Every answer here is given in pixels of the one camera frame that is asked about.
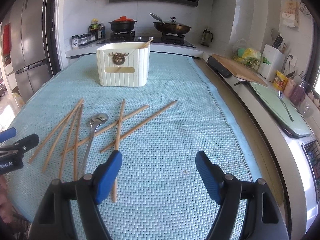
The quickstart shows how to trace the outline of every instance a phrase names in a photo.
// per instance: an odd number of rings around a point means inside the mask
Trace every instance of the cutting board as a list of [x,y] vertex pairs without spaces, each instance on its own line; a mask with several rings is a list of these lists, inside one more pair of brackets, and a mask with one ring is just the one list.
[[296,137],[304,137],[311,135],[311,130],[297,109],[291,104],[290,100],[286,97],[283,98],[293,121],[278,98],[278,91],[271,88],[266,88],[260,84],[252,82],[250,84],[255,90],[257,95],[264,101],[266,106],[274,114],[274,117],[280,121],[284,128]]
[[247,68],[245,65],[232,59],[212,54],[226,69],[228,69],[235,77],[247,80],[249,82],[257,82],[263,86],[268,86],[257,74]]

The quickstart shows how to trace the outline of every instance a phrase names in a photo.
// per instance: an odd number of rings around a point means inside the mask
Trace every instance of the kettle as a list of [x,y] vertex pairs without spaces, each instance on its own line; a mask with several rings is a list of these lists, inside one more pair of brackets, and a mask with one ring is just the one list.
[[213,40],[213,33],[205,29],[202,34],[201,45],[209,47],[210,42]]

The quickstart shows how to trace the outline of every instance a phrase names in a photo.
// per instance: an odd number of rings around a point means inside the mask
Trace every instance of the light blue mat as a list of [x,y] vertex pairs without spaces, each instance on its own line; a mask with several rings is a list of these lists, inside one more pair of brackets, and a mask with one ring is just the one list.
[[[209,198],[196,170],[195,156],[204,150],[225,173],[240,180],[261,177],[253,154],[230,110],[214,85],[193,59],[186,56],[151,53],[148,82],[141,88],[103,87],[99,84],[96,56],[80,58],[45,84],[24,106],[11,126],[17,136],[13,143],[31,133],[40,141],[84,98],[80,139],[89,135],[89,119],[98,112],[118,119],[121,100],[125,113],[143,105],[150,107],[123,122],[122,133],[173,100],[178,102],[148,124],[122,140],[123,165],[118,175],[118,201],[106,199],[99,210],[112,238],[117,239],[205,239],[216,217],[218,205]],[[48,168],[41,168],[56,134],[31,165],[31,150],[24,168],[7,174],[13,203],[30,220],[49,183],[58,176],[63,133]],[[87,172],[108,158],[112,149],[99,150],[114,140],[116,128],[93,140]],[[86,144],[79,147],[78,165]],[[73,152],[66,158],[63,181],[72,180]],[[79,239],[85,239],[77,204],[72,202]],[[241,202],[232,238],[240,235],[245,212]]]

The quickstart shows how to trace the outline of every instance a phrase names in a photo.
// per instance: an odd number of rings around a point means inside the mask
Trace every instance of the paper bag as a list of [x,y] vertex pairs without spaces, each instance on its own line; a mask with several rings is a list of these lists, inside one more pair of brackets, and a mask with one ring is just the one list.
[[282,23],[299,28],[299,4],[296,0],[286,0],[282,11]]

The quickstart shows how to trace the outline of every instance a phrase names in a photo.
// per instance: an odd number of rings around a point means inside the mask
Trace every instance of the screw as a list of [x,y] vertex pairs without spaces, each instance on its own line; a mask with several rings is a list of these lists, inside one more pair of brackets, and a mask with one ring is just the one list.
[[225,177],[227,180],[233,180],[233,175],[230,174],[230,173],[227,173],[226,175],[224,175],[224,177]]
[[85,180],[92,179],[92,174],[91,173],[84,174],[83,179],[85,179]]
[[266,184],[266,181],[264,179],[258,179],[258,183],[260,185],[265,185]]
[[54,179],[53,181],[51,181],[52,185],[58,185],[60,183],[60,179]]

